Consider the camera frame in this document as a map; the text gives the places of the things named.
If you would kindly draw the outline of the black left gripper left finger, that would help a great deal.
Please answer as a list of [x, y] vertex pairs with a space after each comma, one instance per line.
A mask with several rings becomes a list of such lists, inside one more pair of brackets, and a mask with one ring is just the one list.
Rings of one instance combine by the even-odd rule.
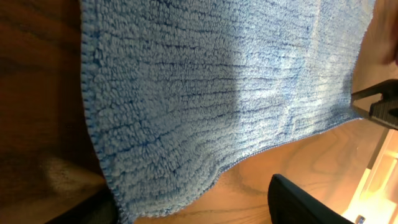
[[103, 189], [46, 224], [117, 224], [118, 208], [109, 189]]

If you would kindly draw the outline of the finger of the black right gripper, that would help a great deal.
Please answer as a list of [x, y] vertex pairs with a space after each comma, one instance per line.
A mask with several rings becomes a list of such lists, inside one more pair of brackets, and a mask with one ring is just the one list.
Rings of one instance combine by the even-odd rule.
[[[364, 110], [354, 102], [381, 94], [381, 99]], [[351, 94], [351, 106], [360, 117], [388, 129], [397, 130], [397, 79], [389, 79]]]

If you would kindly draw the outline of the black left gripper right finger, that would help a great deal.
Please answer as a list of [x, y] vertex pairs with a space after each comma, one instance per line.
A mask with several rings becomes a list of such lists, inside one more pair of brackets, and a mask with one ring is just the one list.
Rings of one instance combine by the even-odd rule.
[[272, 224], [352, 224], [281, 174], [274, 174], [267, 201]]

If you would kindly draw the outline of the blue cloth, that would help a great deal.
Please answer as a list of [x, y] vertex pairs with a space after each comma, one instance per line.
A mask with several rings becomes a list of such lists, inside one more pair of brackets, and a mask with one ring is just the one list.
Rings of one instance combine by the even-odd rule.
[[86, 125], [119, 222], [176, 213], [245, 158], [357, 119], [373, 7], [82, 0]]

